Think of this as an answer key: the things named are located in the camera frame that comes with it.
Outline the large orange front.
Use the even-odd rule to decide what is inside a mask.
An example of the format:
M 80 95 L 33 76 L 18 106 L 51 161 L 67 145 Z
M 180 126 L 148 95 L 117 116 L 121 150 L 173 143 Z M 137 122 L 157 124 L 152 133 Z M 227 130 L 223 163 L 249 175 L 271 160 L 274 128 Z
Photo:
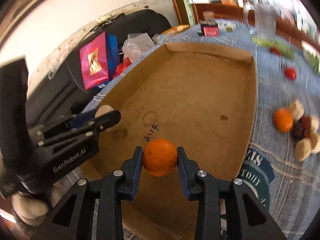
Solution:
M 143 152 L 143 166 L 153 176 L 161 177 L 172 172 L 178 161 L 175 145 L 165 139 L 149 142 Z

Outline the beige pastry cake three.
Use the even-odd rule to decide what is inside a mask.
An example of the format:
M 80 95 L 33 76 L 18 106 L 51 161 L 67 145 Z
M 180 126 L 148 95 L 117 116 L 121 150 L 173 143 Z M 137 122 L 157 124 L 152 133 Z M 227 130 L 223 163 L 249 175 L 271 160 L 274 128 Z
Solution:
M 295 158 L 299 162 L 302 162 L 311 154 L 311 150 L 312 150 L 311 140 L 309 138 L 304 138 L 296 143 Z

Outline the beige pastry cake five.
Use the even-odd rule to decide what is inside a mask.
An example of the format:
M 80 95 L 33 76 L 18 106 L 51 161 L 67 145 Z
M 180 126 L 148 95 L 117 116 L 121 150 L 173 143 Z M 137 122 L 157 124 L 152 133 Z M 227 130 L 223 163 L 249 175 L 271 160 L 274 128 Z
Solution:
M 320 152 L 320 134 L 318 132 L 310 134 L 310 141 L 312 146 L 311 153 L 312 154 L 319 153 Z

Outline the small orange mandarin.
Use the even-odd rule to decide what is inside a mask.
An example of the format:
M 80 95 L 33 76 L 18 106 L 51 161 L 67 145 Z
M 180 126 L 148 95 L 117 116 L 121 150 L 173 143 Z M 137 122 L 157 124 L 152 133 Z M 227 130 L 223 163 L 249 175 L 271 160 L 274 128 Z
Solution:
M 273 123 L 278 131 L 287 133 L 293 126 L 293 118 L 286 108 L 280 108 L 273 115 Z

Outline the beige pastry cake two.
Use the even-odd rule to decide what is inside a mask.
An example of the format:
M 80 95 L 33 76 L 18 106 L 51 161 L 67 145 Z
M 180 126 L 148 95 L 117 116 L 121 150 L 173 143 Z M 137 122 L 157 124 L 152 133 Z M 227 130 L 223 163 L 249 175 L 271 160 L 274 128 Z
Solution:
M 310 115 L 309 118 L 310 118 L 310 132 L 316 133 L 319 129 L 320 120 L 315 115 Z

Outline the beige pastry cake one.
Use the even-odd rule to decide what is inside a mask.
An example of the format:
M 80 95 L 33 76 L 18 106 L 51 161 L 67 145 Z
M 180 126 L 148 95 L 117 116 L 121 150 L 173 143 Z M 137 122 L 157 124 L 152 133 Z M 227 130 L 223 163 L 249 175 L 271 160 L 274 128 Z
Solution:
M 304 115 L 304 106 L 299 100 L 295 100 L 287 110 L 291 113 L 294 121 L 298 121 Z

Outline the black leather sofa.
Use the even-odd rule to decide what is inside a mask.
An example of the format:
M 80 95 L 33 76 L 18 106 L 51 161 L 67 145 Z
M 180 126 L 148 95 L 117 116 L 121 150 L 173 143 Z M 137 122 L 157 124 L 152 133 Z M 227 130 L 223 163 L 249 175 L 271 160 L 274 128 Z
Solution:
M 129 34 L 150 37 L 170 29 L 167 18 L 151 9 L 104 21 L 93 29 L 61 63 L 52 78 L 45 78 L 26 103 L 29 127 L 61 116 L 79 114 L 93 97 L 120 74 L 120 50 Z

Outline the pink blue gift bag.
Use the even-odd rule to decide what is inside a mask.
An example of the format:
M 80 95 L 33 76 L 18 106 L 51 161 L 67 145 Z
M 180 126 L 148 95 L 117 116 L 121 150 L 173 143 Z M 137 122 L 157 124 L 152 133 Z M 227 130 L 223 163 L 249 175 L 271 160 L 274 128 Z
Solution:
M 80 49 L 79 55 L 84 88 L 89 90 L 108 84 L 120 64 L 116 35 L 98 35 Z

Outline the red plastic bag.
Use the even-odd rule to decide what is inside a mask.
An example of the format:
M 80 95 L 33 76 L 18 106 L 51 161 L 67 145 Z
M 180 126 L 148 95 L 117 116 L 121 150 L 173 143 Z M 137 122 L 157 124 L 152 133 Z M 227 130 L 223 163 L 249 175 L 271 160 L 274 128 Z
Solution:
M 130 65 L 132 64 L 129 57 L 123 59 L 123 62 L 117 65 L 116 70 L 113 75 L 113 79 L 119 77 Z

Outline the blue plaid tablecloth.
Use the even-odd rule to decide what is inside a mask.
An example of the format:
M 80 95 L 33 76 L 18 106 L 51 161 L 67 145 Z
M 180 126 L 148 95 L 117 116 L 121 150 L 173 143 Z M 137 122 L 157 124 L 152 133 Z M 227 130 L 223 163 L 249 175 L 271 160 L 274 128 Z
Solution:
M 152 48 L 86 106 L 122 116 L 101 135 L 94 169 L 105 175 L 136 146 L 168 140 L 216 178 L 240 177 L 300 239 L 319 210 L 319 76 L 301 51 L 274 54 L 241 23 L 218 37 L 200 29 Z

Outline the clear plastic bag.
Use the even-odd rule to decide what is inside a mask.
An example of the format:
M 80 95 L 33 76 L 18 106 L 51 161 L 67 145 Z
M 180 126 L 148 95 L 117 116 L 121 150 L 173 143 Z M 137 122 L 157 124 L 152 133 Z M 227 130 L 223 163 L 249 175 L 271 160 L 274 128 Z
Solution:
M 124 59 L 128 57 L 133 63 L 154 46 L 153 40 L 147 33 L 128 34 L 122 48 Z

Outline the small red date two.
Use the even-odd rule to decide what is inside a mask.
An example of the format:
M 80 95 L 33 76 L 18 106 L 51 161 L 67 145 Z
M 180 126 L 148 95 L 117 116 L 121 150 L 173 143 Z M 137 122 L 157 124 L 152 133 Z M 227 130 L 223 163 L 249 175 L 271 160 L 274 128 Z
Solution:
M 303 126 L 303 128 L 305 130 L 310 130 L 311 128 L 311 119 L 310 116 L 308 115 L 303 115 L 300 120 L 299 123 Z

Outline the shallow cardboard box tray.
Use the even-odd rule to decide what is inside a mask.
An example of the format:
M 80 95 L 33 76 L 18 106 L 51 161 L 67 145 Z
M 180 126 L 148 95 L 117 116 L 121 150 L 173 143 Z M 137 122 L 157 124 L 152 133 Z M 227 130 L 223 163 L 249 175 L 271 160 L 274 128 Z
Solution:
M 215 44 L 160 46 L 128 69 L 102 104 L 121 122 L 99 138 L 91 163 L 102 175 L 120 168 L 137 146 L 166 139 L 216 178 L 240 170 L 254 121 L 257 81 L 253 55 Z

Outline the yellow snack package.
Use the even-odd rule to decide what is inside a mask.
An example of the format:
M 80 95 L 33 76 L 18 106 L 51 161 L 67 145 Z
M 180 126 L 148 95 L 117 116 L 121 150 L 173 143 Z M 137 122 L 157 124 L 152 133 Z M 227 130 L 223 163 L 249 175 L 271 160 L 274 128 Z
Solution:
M 189 28 L 190 28 L 190 25 L 187 25 L 187 24 L 177 25 L 175 27 L 172 27 L 172 28 L 162 32 L 161 34 L 162 35 L 176 35 L 176 34 L 183 32 Z

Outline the small red cherry tomato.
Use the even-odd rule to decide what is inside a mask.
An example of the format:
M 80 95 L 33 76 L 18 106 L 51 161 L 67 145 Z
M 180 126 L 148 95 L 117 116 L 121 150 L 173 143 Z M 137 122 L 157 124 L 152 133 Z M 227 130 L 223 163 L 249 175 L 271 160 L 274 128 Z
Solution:
M 297 73 L 294 68 L 286 68 L 285 76 L 290 80 L 295 80 L 297 78 Z

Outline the black red labelled jar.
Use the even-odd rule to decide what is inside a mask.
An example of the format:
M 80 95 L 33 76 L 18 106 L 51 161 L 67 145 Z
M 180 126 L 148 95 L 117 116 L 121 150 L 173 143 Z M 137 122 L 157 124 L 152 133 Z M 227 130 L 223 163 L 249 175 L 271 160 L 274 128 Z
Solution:
M 199 32 L 200 36 L 205 37 L 218 37 L 219 36 L 219 26 L 215 20 L 200 20 L 201 30 Z

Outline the red date near vegetable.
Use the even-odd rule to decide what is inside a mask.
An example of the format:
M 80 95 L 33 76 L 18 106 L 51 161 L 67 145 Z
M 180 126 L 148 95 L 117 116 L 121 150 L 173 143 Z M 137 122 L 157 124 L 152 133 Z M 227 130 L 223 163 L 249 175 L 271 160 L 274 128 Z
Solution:
M 276 47 L 270 47 L 270 53 L 281 56 L 281 52 Z

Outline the green leafy vegetable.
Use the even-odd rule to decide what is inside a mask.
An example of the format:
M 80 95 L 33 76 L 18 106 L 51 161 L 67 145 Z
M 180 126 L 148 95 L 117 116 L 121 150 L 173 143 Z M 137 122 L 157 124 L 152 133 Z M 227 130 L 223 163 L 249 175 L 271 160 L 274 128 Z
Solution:
M 270 47 L 276 47 L 280 52 L 281 55 L 284 57 L 287 57 L 291 60 L 295 59 L 295 52 L 294 50 L 287 44 L 279 41 L 269 41 L 269 40 L 264 40 L 260 39 L 257 37 L 253 37 L 252 41 L 255 42 L 259 46 L 267 47 L 270 50 Z

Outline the white bowl with greens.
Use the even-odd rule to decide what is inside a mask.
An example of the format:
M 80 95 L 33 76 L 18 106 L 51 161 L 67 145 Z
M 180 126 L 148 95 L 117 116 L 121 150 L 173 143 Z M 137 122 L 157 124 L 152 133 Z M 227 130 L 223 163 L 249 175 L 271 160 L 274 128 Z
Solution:
M 308 42 L 301 42 L 303 56 L 306 62 L 312 67 L 315 74 L 319 74 L 319 52 Z

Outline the clear plastic pitcher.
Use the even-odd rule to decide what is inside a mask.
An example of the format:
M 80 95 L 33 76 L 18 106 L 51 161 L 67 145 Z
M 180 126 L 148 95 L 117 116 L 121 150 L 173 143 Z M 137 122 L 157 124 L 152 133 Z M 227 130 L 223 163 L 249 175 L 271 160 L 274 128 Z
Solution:
M 254 11 L 254 25 L 249 24 L 249 12 Z M 276 11 L 269 5 L 246 0 L 243 7 L 244 23 L 251 35 L 265 41 L 276 38 Z

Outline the framed wall picture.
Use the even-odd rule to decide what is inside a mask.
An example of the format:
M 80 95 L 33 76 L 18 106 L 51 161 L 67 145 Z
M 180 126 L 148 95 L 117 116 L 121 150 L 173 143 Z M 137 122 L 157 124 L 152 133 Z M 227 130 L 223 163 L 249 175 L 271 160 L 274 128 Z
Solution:
M 45 0 L 1 0 L 1 46 L 15 28 Z

